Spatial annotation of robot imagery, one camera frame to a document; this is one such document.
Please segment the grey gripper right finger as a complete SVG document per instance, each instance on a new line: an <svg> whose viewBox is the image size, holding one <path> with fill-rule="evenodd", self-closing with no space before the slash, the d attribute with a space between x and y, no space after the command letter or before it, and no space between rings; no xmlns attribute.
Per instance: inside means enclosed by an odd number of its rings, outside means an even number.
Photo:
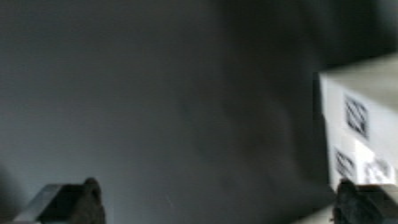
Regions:
<svg viewBox="0 0 398 224"><path fill-rule="evenodd" d="M334 224L398 224L398 186L343 179L333 206Z"/></svg>

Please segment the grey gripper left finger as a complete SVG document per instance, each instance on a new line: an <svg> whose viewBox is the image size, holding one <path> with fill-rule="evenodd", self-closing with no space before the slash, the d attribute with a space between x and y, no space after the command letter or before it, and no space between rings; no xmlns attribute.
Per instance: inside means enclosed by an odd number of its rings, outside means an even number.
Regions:
<svg viewBox="0 0 398 224"><path fill-rule="evenodd" d="M107 224L98 180L87 178L80 184L48 184L11 224Z"/></svg>

